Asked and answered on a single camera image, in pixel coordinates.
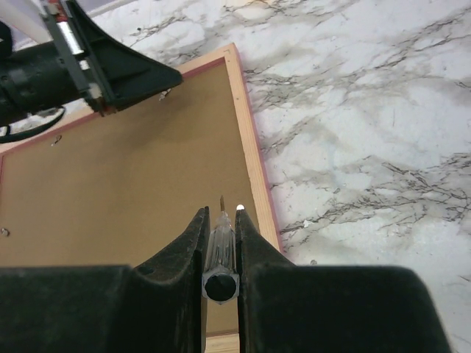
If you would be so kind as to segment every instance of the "screwdriver tip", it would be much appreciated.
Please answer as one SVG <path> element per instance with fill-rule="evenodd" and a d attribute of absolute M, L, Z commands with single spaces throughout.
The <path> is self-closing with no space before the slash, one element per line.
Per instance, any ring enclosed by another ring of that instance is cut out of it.
<path fill-rule="evenodd" d="M 219 202 L 221 203 L 221 212 L 225 212 L 226 207 L 224 205 L 224 196 L 223 195 L 221 195 L 221 199 L 219 200 Z"/>

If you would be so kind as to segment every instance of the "brown cork surface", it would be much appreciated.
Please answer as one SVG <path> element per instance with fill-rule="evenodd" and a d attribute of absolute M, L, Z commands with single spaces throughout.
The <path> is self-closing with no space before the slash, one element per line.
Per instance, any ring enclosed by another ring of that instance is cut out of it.
<path fill-rule="evenodd" d="M 258 224 L 225 64 L 4 157 L 1 266 L 136 266 L 219 197 Z M 236 302 L 208 308 L 208 333 L 237 330 Z"/>

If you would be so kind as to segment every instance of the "screw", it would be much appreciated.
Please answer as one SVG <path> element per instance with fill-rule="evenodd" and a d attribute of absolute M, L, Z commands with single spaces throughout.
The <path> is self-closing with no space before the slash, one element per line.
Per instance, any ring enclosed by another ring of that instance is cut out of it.
<path fill-rule="evenodd" d="M 167 97 L 168 94 L 170 93 L 170 91 L 171 91 L 171 88 L 169 88 L 168 90 L 163 91 L 163 92 L 160 94 L 160 96 L 159 96 L 159 101 L 161 101 L 161 100 L 163 100 L 165 97 Z"/>
<path fill-rule="evenodd" d="M 51 146 L 55 146 L 60 140 L 62 140 L 62 135 L 56 136 L 56 138 L 54 139 L 54 142 L 51 143 Z"/>

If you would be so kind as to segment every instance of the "white marble surface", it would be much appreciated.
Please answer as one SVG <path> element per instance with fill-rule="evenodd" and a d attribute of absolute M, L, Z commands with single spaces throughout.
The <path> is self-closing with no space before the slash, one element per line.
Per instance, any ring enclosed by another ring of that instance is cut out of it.
<path fill-rule="evenodd" d="M 235 42 L 283 245 L 398 264 L 471 352 L 471 0 L 138 0 L 95 18 L 178 65 Z"/>

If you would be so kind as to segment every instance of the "wooden frame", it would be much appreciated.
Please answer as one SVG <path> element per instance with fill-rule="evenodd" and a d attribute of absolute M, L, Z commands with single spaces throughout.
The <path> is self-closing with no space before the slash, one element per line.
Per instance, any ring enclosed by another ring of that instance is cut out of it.
<path fill-rule="evenodd" d="M 270 192 L 267 188 L 266 172 L 263 159 L 261 158 L 255 122 L 252 119 L 252 112 L 249 107 L 249 99 L 236 46 L 230 44 L 222 47 L 209 54 L 191 60 L 181 65 L 178 69 L 182 72 L 184 77 L 190 77 L 222 64 L 225 64 L 227 67 L 260 233 L 280 251 L 281 247 L 278 238 L 275 211 Z M 50 138 L 64 129 L 68 129 L 76 124 L 82 124 L 96 116 L 97 114 L 93 113 L 90 108 L 85 108 L 76 113 L 68 114 L 53 129 L 35 138 L 21 141 L 20 143 L 10 143 L 0 146 L 0 184 L 2 175 L 1 166 L 5 155 L 14 152 L 22 146 L 34 143 L 38 139 Z M 238 352 L 238 334 L 209 337 L 207 339 L 206 352 Z"/>

